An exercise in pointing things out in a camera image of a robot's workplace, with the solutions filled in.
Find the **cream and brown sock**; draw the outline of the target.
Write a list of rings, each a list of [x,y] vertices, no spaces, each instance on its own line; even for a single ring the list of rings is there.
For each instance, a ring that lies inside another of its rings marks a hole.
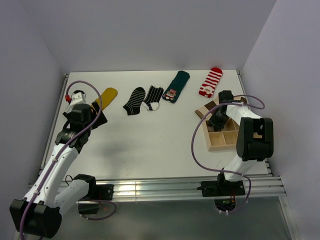
[[[247,103],[247,100],[242,97],[242,96],[237,96],[234,98],[237,101],[243,102],[243,103]],[[217,106],[219,104],[219,98],[216,97],[214,100],[208,102],[207,104],[201,106],[200,108],[198,108],[197,110],[194,111],[194,113],[200,118],[202,119],[204,117],[204,115],[206,115],[213,107]]]

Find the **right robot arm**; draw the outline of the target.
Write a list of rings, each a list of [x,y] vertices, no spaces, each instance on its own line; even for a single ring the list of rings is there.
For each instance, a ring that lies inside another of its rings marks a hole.
[[[216,183],[217,191],[227,195],[252,166],[273,155],[274,127],[271,118],[252,112],[244,102],[234,99],[230,90],[221,91],[218,102],[217,109],[208,120],[208,126],[220,132],[228,120],[233,120],[238,125],[236,155],[223,169],[222,179]]]

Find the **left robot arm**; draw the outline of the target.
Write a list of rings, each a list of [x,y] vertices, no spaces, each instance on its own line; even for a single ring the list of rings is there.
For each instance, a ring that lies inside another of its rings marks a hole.
[[[107,123],[99,100],[75,104],[62,130],[57,134],[49,161],[23,199],[14,199],[9,211],[22,239],[25,234],[52,238],[58,232],[63,215],[75,202],[96,197],[94,176],[78,174],[70,186],[58,193],[60,184],[73,161],[88,142],[91,131]]]

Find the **wooden compartment tray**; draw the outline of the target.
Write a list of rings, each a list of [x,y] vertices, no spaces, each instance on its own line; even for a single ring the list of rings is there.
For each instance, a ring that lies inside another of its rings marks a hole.
[[[208,126],[207,120],[201,126],[209,152],[236,149],[239,125],[234,120],[229,119],[221,131]]]

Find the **mustard yellow sock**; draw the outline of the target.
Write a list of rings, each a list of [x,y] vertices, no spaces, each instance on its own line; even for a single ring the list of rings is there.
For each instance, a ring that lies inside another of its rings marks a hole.
[[[103,111],[110,105],[110,103],[116,98],[117,95],[118,91],[115,88],[106,88],[105,91],[100,95],[101,101],[99,98],[97,98],[91,103],[91,112],[96,115],[99,112],[100,108],[101,111]]]

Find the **red white striped santa sock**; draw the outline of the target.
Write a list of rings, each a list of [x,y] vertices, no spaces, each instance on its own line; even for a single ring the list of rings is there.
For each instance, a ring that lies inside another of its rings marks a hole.
[[[204,82],[201,84],[198,94],[206,98],[211,98],[214,95],[222,76],[223,71],[220,68],[211,68]]]

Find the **black horizontal-striped ankle sock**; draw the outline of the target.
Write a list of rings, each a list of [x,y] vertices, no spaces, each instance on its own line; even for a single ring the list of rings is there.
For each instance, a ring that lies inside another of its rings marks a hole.
[[[122,106],[128,116],[133,116],[140,113],[140,108],[145,96],[146,92],[143,87],[137,87],[133,90],[127,103]]]

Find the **black vertical-striped ankle sock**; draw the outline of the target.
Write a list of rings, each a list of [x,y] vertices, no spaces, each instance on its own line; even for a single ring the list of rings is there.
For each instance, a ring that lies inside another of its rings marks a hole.
[[[156,111],[160,107],[160,99],[164,89],[160,85],[151,85],[142,104],[148,111]]]

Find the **dark green reindeer sock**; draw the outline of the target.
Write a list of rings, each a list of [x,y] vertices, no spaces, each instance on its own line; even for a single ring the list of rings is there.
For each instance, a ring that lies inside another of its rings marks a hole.
[[[190,74],[188,72],[183,70],[178,71],[168,88],[164,91],[162,99],[174,104],[178,100],[189,79]]]

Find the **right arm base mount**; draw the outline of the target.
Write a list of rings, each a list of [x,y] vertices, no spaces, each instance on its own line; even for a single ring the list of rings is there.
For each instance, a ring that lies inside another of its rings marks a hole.
[[[236,197],[246,194],[242,181],[229,182],[225,180],[202,181],[196,188],[202,197],[214,200],[219,213],[229,214],[237,206]]]

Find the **aluminium table frame rail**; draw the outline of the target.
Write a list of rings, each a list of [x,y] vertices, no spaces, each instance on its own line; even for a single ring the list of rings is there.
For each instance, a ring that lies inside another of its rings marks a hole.
[[[197,190],[202,181],[216,181],[216,176],[187,178],[158,178],[144,180],[97,180],[96,185],[114,185],[112,202],[154,202],[200,200],[202,192]],[[285,188],[279,176],[250,176],[243,180],[245,195],[236,199],[282,197]]]

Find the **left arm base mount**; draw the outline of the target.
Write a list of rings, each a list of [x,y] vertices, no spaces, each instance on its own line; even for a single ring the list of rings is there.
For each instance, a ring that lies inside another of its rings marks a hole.
[[[103,210],[103,203],[88,200],[111,201],[113,199],[113,193],[113,184],[98,184],[93,195],[83,197],[83,203],[78,203],[78,213],[86,216],[98,214]]]

